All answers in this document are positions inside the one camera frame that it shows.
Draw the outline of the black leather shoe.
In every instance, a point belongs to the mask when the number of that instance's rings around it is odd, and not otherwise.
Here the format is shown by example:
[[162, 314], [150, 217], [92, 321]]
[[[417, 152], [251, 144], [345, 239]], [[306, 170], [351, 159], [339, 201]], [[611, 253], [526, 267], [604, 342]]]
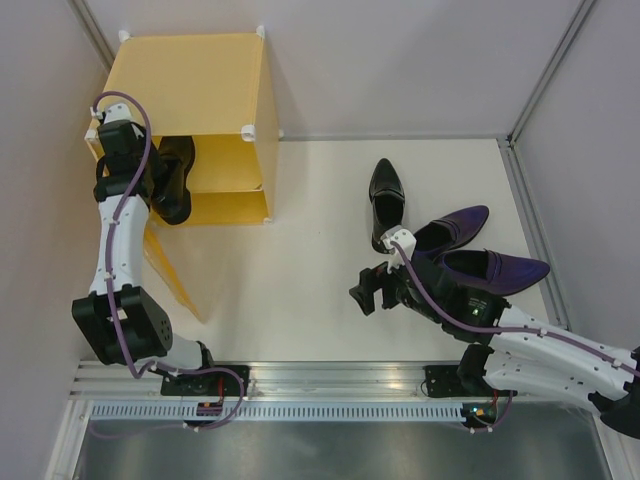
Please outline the black leather shoe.
[[191, 214], [191, 194], [186, 183], [195, 154], [195, 144], [190, 136], [170, 136], [161, 139], [152, 157], [151, 205], [169, 225], [184, 223]]

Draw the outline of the black pointed loafer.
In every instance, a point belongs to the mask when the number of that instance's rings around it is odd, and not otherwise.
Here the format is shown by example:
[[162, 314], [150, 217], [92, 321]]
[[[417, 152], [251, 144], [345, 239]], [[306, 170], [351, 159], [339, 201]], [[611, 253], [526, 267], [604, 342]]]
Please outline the black pointed loafer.
[[392, 163], [387, 158], [378, 161], [369, 184], [369, 201], [372, 207], [373, 249], [386, 254], [382, 241], [384, 234], [402, 224], [405, 209], [405, 194], [401, 180]]

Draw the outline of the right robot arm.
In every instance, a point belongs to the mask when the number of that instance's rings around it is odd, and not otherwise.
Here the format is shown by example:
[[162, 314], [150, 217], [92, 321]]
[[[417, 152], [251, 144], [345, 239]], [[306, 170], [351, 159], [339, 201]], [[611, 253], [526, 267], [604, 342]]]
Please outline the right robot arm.
[[639, 436], [639, 352], [589, 341], [549, 325], [487, 291], [457, 283], [429, 261], [366, 268], [349, 294], [361, 311], [404, 306], [467, 348], [455, 391], [469, 396], [534, 395], [596, 414]]

